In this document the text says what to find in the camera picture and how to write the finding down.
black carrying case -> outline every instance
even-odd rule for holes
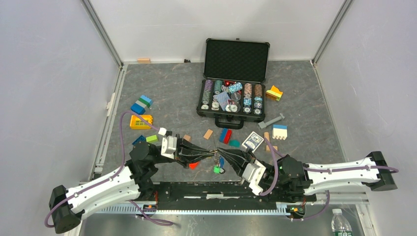
[[[197,114],[202,117],[215,118],[215,124],[220,128],[241,129],[245,121],[261,122],[265,119],[265,86],[262,84],[266,79],[269,43],[250,42],[240,40],[207,39],[206,56],[204,64],[202,88],[197,105]],[[238,112],[227,112],[221,108],[218,111],[211,109],[214,86],[211,88],[209,108],[202,109],[202,99],[206,80],[240,82],[252,84],[252,94],[255,93],[255,85],[262,86],[262,113],[254,114],[254,95],[251,102],[251,113],[243,112],[243,90],[239,101],[241,109]]]

poker chip case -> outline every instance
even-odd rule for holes
[[[266,79],[268,54],[267,42],[207,39],[205,79],[197,114],[214,118],[217,127],[229,129],[241,129],[245,121],[263,121],[266,90],[262,83]]]

metal corner post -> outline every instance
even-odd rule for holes
[[[320,60],[320,57],[323,55],[324,50],[326,49],[328,43],[330,42],[331,38],[333,37],[336,30],[339,28],[340,22],[345,17],[346,12],[349,10],[349,7],[352,5],[354,0],[344,0],[342,6],[339,9],[336,17],[331,23],[330,28],[328,29],[322,43],[320,44],[319,49],[317,50],[316,54],[314,55],[313,59],[311,60],[313,66],[315,67],[317,62]]]
[[[101,38],[103,39],[110,53],[112,54],[112,57],[115,60],[116,64],[121,68],[123,66],[123,61],[121,60],[112,41],[110,40],[110,37],[108,36],[106,30],[104,29],[104,26],[100,21],[100,18],[98,18],[98,15],[95,12],[94,7],[92,6],[90,0],[80,0],[80,1],[83,4],[84,8],[86,9],[86,12],[90,16],[91,21],[93,22],[95,28],[97,29],[98,33],[100,34]]]

white wall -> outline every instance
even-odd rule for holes
[[[0,31],[0,235],[55,235],[51,191],[88,178],[118,67],[78,0],[0,0]]]
[[[369,192],[381,236],[415,235],[417,2],[354,1],[318,63],[347,158],[383,152],[398,190]]]
[[[202,61],[207,38],[267,41],[311,59],[343,0],[91,0],[123,61]]]

red lego brick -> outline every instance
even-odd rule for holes
[[[231,135],[232,135],[232,131],[231,131],[230,129],[229,129],[229,130],[227,130],[227,133],[226,133],[226,136],[224,137],[224,141],[223,141],[223,143],[228,144],[228,143],[229,143],[229,140],[230,140]]]
[[[199,164],[200,162],[196,162],[196,163],[191,163],[191,164],[188,164],[188,166],[192,169],[192,170],[194,170],[197,166],[198,166],[198,164]]]

